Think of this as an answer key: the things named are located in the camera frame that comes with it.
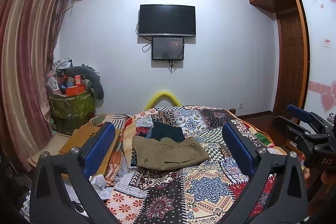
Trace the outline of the person's right hand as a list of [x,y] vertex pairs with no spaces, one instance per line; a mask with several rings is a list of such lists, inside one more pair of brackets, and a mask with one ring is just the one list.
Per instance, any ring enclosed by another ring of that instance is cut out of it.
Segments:
[[[304,154],[301,155],[301,159],[302,159],[302,162],[304,162],[306,160],[306,157]],[[303,173],[303,177],[304,177],[304,180],[305,180],[305,185],[306,185],[306,188],[309,187],[309,179],[310,179],[310,169],[307,168],[307,167],[304,167],[303,170],[302,170],[302,173]]]

